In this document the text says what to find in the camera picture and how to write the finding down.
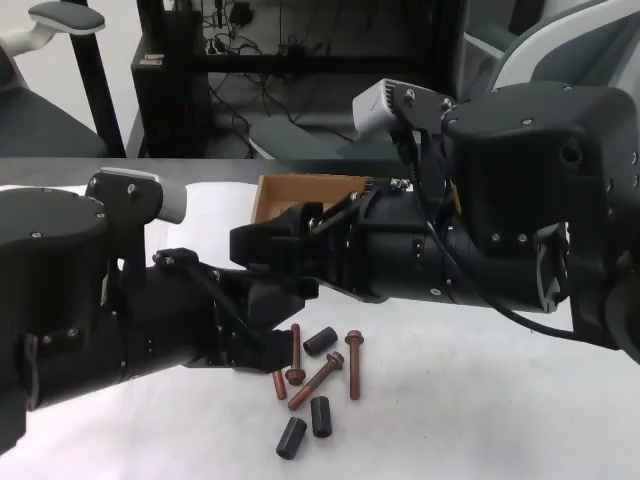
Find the screw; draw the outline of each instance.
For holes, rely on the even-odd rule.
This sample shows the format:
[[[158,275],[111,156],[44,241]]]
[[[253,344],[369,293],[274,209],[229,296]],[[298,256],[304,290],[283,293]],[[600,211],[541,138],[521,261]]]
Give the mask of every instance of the screw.
[[[297,387],[302,384],[304,377],[307,375],[300,368],[300,325],[297,323],[292,324],[291,332],[293,333],[293,365],[284,375],[290,385]]]
[[[327,363],[325,363],[324,366],[318,370],[318,373],[316,373],[313,378],[309,380],[304,387],[302,387],[302,390],[296,393],[295,397],[289,401],[289,410],[295,410],[298,408],[302,402],[309,398],[313,391],[320,386],[331,372],[334,370],[342,370],[343,363],[344,357],[338,352],[328,353]]]
[[[344,341],[349,345],[349,396],[351,400],[360,398],[360,345],[364,342],[364,337],[358,330],[351,330],[344,337]]]
[[[284,386],[284,379],[282,378],[282,372],[278,370],[271,374],[273,377],[273,385],[276,387],[276,396],[278,400],[284,400],[287,398],[287,389]]]
[[[413,91],[413,89],[409,89],[406,92],[404,92],[404,101],[407,103],[411,103],[416,99],[416,92]]]

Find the cardboard box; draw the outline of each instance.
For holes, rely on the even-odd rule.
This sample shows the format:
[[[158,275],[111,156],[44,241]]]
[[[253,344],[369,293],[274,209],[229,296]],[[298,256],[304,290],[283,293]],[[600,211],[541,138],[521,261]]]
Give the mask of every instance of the cardboard box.
[[[266,222],[302,202],[322,202],[326,210],[351,192],[364,191],[366,181],[366,177],[343,175],[262,175],[251,221]]]

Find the floor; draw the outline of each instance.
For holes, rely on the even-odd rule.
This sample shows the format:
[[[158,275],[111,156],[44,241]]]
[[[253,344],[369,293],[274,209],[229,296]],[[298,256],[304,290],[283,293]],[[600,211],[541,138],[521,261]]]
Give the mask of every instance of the floor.
[[[492,0],[487,5],[483,2],[482,14],[493,11],[498,15],[504,10],[505,1],[509,0]],[[199,0],[193,2],[197,8],[200,7]],[[0,31],[30,25],[27,10],[36,3],[39,1],[3,0]],[[213,13],[213,0],[202,3],[205,15]],[[283,0],[282,42],[304,43],[316,55],[325,54],[329,43],[335,54],[405,55],[414,50],[416,45],[407,34],[406,22],[398,3],[391,0]],[[97,38],[120,131],[126,144],[138,109],[130,73],[131,59],[141,33],[136,2],[89,0],[89,5],[100,11],[106,19],[107,26],[97,34]],[[255,17],[250,25],[237,33],[251,39],[264,53],[277,52],[280,43],[280,0],[253,0],[251,5],[255,9]],[[340,14],[336,17],[339,5]],[[369,9],[372,11],[372,22],[367,28]],[[208,36],[225,31],[226,28],[205,29]],[[239,46],[241,41],[237,39],[234,45]],[[249,53],[249,49],[243,50],[243,53]],[[56,35],[45,48],[18,57],[17,63],[32,90],[95,129],[68,36]],[[387,76],[398,78],[393,72]],[[351,101],[382,78],[381,75],[316,75],[286,80],[271,78],[267,82],[267,89],[276,102],[268,98],[263,102],[260,86],[240,75],[229,76],[224,85],[221,84],[225,79],[224,74],[211,74],[210,77],[220,98],[249,124],[264,116],[267,110],[272,115],[286,115],[278,102],[294,117],[303,112],[296,123],[336,147],[346,141],[318,127],[330,127],[348,137],[354,136]],[[420,77],[400,79],[414,83],[424,81]],[[245,122],[219,102],[215,121],[216,134],[212,135],[206,156],[246,156],[248,148],[238,136],[246,136]]]
[[[252,41],[262,53],[276,53],[282,35],[282,44],[301,44],[313,55],[325,55],[328,45],[331,45],[331,53],[342,55],[407,55],[415,50],[407,34],[405,18],[395,2],[285,1],[282,34],[278,0],[260,0],[252,2],[252,5],[255,6],[252,23],[236,32],[245,38],[236,38],[232,45],[241,46]],[[205,17],[210,16],[214,12],[213,0],[207,0],[204,6]],[[368,28],[369,11],[372,22]],[[205,36],[218,35],[228,42],[224,35],[227,31],[226,27],[207,27]],[[257,52],[247,47],[242,53]],[[347,141],[324,129],[328,127],[340,135],[355,138],[351,102],[381,78],[380,75],[270,77],[266,84],[268,95],[263,100],[259,75],[250,75],[247,79],[242,75],[227,78],[226,74],[211,74],[210,83],[220,99],[214,99],[218,135],[213,138],[207,156],[238,158],[250,155],[252,152],[242,137],[246,137],[247,125],[267,114],[293,118],[297,125],[339,148]],[[424,82],[424,78],[419,76],[402,79]],[[229,107],[242,118],[230,112]],[[230,131],[232,121],[234,132]]]

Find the gray chair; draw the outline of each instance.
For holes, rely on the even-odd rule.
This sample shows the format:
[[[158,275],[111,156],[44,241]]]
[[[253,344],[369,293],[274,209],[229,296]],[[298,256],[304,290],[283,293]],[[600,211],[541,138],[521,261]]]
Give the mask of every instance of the gray chair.
[[[44,47],[56,33],[98,32],[105,26],[104,17],[62,2],[42,3],[28,13],[35,22],[31,28],[0,32],[0,157],[107,156],[96,133],[29,90],[14,61]]]
[[[636,91],[640,89],[639,12],[640,0],[590,0],[543,18],[520,37],[497,28],[467,31],[455,62],[458,99],[506,85],[548,80],[618,86],[640,102],[640,91]],[[484,36],[481,40],[473,33]],[[474,48],[484,55],[479,62],[470,61]],[[474,63],[477,68],[470,69]],[[249,137],[266,158],[345,158],[341,151],[286,121],[266,118],[255,122]],[[360,142],[366,140],[349,148],[357,151]],[[364,149],[360,158],[375,160],[387,155],[387,150],[378,145],[374,155],[369,155]]]

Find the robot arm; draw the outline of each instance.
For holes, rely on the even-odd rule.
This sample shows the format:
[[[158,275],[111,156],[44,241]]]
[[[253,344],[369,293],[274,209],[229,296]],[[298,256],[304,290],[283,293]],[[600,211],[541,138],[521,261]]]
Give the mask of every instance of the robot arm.
[[[24,434],[25,404],[173,365],[289,365],[290,332],[273,329],[320,284],[367,302],[488,305],[640,363],[633,100],[555,83],[457,106],[406,84],[384,94],[410,182],[372,180],[327,211],[305,203],[235,229],[231,259],[246,271],[181,249],[146,268],[144,225],[184,215],[183,192],[153,175],[103,170],[86,196],[0,192],[0,453]],[[567,297],[573,331],[514,312]]]
[[[433,112],[442,97],[408,90],[396,86],[386,99],[413,191],[397,179],[371,182],[326,212],[298,205],[234,230],[231,259],[301,295],[299,285],[317,282],[368,302],[491,306],[532,330],[622,348],[640,363],[633,100],[610,88],[515,85],[452,105],[432,135],[422,109]],[[412,131],[422,134],[420,149]],[[567,297],[573,331],[514,312],[550,313]]]
[[[98,172],[86,196],[0,192],[0,453],[24,434],[27,409],[175,365],[291,363],[290,332],[273,328],[304,300],[188,250],[146,268],[145,224],[185,211],[184,187],[118,169]]]

